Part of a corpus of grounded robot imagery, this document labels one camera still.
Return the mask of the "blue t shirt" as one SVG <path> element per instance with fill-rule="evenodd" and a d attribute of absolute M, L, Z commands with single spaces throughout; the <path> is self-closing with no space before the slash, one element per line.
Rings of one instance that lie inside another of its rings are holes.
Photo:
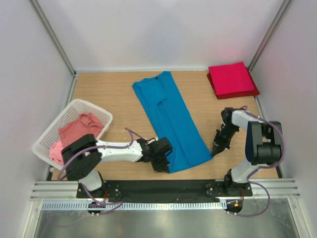
<path fill-rule="evenodd" d="M 158 138 L 166 137 L 172 152 L 167 156 L 170 173 L 213 159 L 200 136 L 171 72 L 135 82 L 132 88 Z"/>

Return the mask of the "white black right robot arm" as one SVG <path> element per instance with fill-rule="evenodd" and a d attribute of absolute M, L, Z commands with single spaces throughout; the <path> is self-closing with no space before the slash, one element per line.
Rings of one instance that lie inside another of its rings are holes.
<path fill-rule="evenodd" d="M 285 140 L 281 123 L 266 121 L 251 114 L 247 107 L 224 108 L 221 112 L 221 129 L 216 131 L 211 155 L 230 149 L 235 133 L 246 132 L 245 158 L 230 169 L 220 183 L 220 191 L 228 196 L 238 196 L 250 187 L 249 179 L 262 169 L 276 167 L 284 158 Z"/>

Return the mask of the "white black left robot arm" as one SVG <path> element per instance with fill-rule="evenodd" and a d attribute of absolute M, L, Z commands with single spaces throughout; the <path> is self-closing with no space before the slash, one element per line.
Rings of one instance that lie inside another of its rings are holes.
<path fill-rule="evenodd" d="M 149 140 L 133 137 L 130 142 L 106 142 L 96 140 L 92 134 L 82 136 L 61 154 L 63 167 L 58 179 L 77 181 L 93 198 L 104 195 L 103 178 L 95 167 L 100 163 L 128 161 L 150 163 L 155 172 L 169 172 L 167 157 L 173 148 L 166 137 Z"/>

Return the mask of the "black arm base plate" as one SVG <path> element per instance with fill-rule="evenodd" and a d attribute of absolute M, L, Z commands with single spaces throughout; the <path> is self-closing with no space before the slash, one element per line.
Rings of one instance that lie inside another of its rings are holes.
<path fill-rule="evenodd" d="M 141 198 L 165 198 L 179 195 L 191 197 L 251 197 L 253 192 L 249 183 L 224 182 L 221 179 L 195 180 L 105 180 L 101 188 L 91 191 L 94 198 L 119 200 L 138 196 Z"/>

